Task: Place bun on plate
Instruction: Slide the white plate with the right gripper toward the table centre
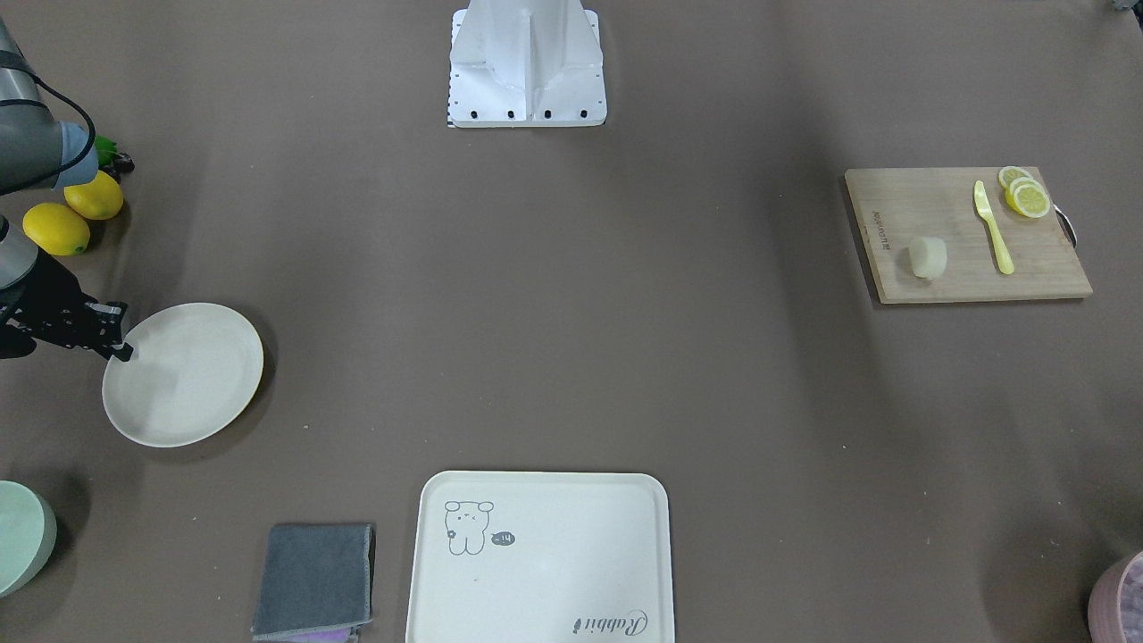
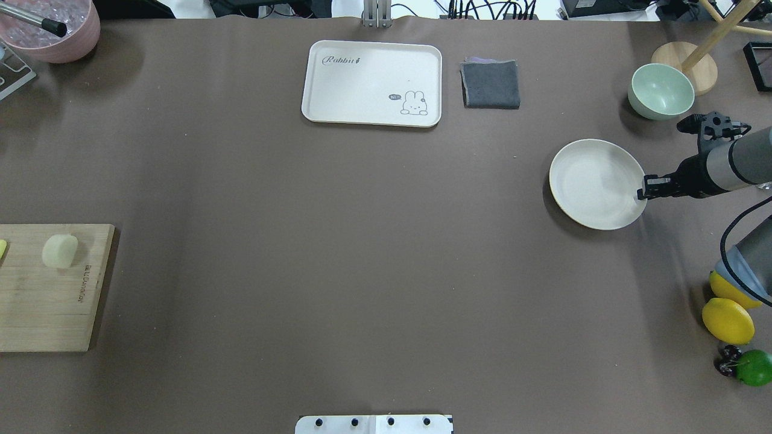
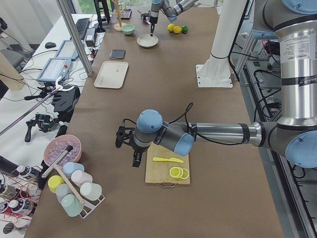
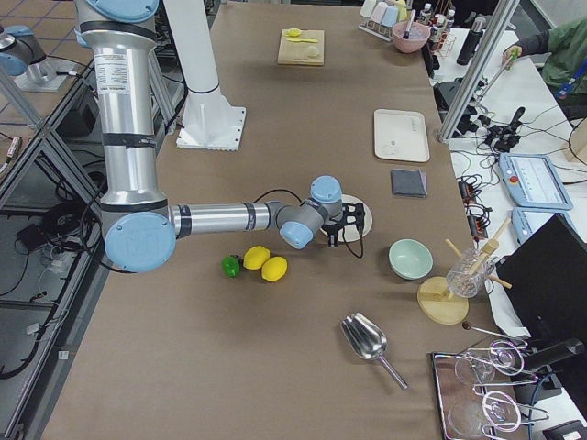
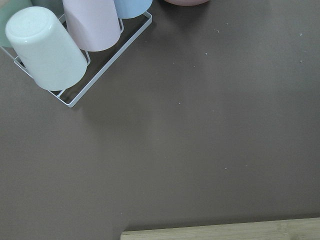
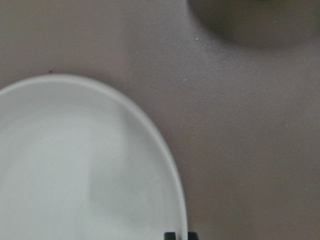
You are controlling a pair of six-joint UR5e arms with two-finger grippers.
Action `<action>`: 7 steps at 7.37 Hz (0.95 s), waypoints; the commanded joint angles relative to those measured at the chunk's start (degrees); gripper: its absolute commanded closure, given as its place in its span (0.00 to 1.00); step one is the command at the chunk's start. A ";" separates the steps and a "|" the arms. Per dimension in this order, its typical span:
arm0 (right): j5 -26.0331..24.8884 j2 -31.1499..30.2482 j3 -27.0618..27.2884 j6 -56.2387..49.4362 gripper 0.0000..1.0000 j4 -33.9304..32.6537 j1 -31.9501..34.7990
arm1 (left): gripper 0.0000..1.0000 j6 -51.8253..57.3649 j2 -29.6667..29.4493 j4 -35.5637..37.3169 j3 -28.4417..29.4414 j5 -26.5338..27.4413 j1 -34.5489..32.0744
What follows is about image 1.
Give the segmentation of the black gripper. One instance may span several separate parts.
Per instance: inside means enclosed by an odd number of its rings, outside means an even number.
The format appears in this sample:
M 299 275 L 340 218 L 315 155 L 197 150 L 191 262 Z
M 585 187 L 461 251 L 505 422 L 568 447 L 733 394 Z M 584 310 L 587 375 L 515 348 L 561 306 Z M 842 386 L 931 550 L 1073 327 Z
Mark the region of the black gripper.
M 109 359 L 130 362 L 134 347 L 123 340 L 125 302 L 93 302 L 80 289 L 74 274 L 49 254 L 39 254 L 32 268 L 16 286 L 3 288 L 1 357 L 31 355 L 37 341 L 59 347 L 109 351 Z M 94 329 L 87 322 L 94 315 Z

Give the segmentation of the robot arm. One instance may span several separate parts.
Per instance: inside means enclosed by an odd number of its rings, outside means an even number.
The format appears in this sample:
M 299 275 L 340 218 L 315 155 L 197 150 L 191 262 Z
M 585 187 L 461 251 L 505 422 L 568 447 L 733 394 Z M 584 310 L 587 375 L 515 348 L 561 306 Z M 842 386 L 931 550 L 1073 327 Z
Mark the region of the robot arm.
M 3 195 L 81 186 L 99 172 L 119 180 L 135 170 L 131 156 L 98 135 L 80 105 L 43 82 L 5 25 L 1 57 Z M 127 304 L 87 296 L 70 270 L 7 219 L 1 240 L 3 359 L 31 355 L 46 341 L 130 361 L 134 349 L 121 329 Z

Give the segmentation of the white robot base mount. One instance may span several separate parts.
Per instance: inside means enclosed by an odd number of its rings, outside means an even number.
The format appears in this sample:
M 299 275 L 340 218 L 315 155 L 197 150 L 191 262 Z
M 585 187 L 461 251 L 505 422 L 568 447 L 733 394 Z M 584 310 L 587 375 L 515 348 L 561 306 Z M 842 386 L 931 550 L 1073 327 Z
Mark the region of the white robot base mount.
M 580 1 L 471 1 L 450 21 L 446 124 L 570 128 L 607 121 L 599 17 Z

